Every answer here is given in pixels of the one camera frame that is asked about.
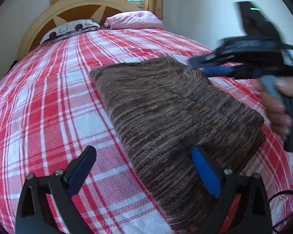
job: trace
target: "finger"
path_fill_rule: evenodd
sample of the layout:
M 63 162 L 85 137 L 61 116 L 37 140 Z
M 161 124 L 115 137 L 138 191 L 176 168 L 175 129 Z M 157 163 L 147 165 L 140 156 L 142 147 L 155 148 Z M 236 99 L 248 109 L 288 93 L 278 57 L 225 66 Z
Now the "finger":
M 293 77 L 281 77 L 276 80 L 277 88 L 288 97 L 293 97 Z
M 292 127 L 292 119 L 286 114 L 278 114 L 278 113 L 267 113 L 268 119 L 270 119 L 271 124 L 279 127 Z
M 287 136 L 290 134 L 291 130 L 289 128 L 285 128 L 285 127 L 279 127 L 279 126 L 275 126 L 275 125 L 271 125 L 271 129 L 272 131 L 274 131 L 277 135 L 280 136 Z
M 267 92 L 262 93 L 261 102 L 267 112 L 280 114 L 285 113 L 284 103 L 280 99 L 270 96 Z
M 262 84 L 258 80 L 253 81 L 252 89 L 259 92 L 264 90 Z

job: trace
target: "blue gripper pad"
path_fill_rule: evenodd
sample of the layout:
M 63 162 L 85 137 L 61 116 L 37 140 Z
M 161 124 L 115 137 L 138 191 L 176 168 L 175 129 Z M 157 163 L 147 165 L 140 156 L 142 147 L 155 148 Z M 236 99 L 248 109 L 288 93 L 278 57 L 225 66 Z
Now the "blue gripper pad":
M 207 77 L 227 76 L 234 72 L 234 68 L 218 66 L 218 67 L 203 68 L 202 72 Z
M 209 194 L 218 199 L 222 191 L 221 183 L 224 178 L 221 166 L 209 158 L 201 148 L 193 147 L 191 155 L 193 164 Z
M 70 198 L 78 194 L 80 188 L 85 182 L 92 166 L 96 161 L 96 149 L 93 146 L 87 146 L 79 157 L 80 159 L 73 160 L 80 160 L 80 162 L 78 162 L 75 170 L 72 172 L 71 176 L 67 180 L 67 184 L 69 187 L 67 190 L 67 194 Z

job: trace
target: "screw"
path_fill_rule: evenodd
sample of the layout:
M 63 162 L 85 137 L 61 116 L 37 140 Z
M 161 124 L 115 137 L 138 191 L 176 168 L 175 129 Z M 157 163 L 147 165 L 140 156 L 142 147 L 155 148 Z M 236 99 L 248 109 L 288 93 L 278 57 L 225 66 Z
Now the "screw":
M 60 175 L 62 175 L 64 173 L 64 170 L 62 170 L 62 169 L 57 169 L 56 171 L 55 171 L 55 175 L 57 175 L 57 176 L 60 176 Z
M 35 176 L 35 175 L 34 175 L 33 173 L 30 173 L 30 174 L 27 175 L 26 178 L 29 180 L 29 179 L 32 179 L 34 176 Z
M 253 176 L 254 176 L 254 178 L 257 178 L 257 179 L 261 178 L 261 175 L 259 173 L 254 173 Z
M 226 175 L 231 175 L 231 174 L 233 174 L 233 171 L 232 171 L 231 169 L 225 169 L 225 170 L 224 170 L 224 173 L 225 173 Z

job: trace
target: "wooden headboard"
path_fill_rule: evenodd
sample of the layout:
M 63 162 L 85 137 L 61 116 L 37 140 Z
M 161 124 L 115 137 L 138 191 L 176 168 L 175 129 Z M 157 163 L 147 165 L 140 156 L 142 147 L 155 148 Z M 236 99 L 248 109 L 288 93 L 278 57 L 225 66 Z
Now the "wooden headboard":
M 48 31 L 63 23 L 91 18 L 102 25 L 110 16 L 138 10 L 137 6 L 127 0 L 60 0 L 31 25 L 21 43 L 18 60 L 39 46 L 40 40 Z

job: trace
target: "bed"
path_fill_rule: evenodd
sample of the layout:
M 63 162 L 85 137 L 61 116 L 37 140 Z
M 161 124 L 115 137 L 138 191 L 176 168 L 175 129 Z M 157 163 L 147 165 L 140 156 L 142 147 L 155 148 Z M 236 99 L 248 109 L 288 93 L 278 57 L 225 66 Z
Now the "bed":
M 211 50 L 159 29 L 97 30 L 39 45 L 46 32 L 64 22 L 94 18 L 102 24 L 111 15 L 137 10 L 126 0 L 61 0 L 25 35 L 20 61 L 0 82 L 0 223 L 8 233 L 15 233 L 16 208 L 27 174 L 45 176 L 65 168 L 87 145 L 97 149 L 97 161 L 73 202 L 94 233 L 193 232 L 191 227 L 173 231 L 166 223 L 136 176 L 89 71 L 162 55 L 186 63 L 189 57 Z M 271 131 L 252 81 L 211 78 L 211 82 L 265 118 L 266 141 L 242 173 L 260 173 L 268 197 L 293 190 L 293 154 L 282 149 L 281 139 Z M 67 232 L 54 205 L 51 210 L 60 230 Z M 278 222 L 293 211 L 293 198 L 273 200 L 271 211 L 273 223 Z

